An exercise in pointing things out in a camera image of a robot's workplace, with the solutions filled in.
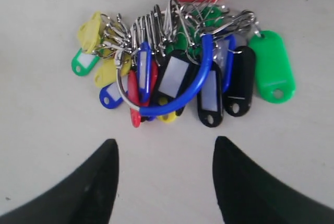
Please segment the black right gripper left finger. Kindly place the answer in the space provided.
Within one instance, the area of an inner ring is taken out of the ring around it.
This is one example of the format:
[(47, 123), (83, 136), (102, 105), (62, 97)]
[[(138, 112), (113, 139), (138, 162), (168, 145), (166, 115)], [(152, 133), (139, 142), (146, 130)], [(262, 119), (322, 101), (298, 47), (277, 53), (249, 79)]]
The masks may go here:
[(1, 223), (109, 223), (118, 178), (118, 145), (108, 139), (59, 184), (1, 215)]

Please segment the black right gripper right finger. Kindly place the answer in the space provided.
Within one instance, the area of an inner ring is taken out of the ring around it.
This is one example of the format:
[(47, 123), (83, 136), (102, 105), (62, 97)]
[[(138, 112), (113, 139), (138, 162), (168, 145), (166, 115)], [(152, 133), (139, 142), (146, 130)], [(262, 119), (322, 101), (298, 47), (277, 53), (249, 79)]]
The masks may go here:
[(224, 223), (333, 223), (333, 209), (284, 184), (217, 137), (212, 176)]

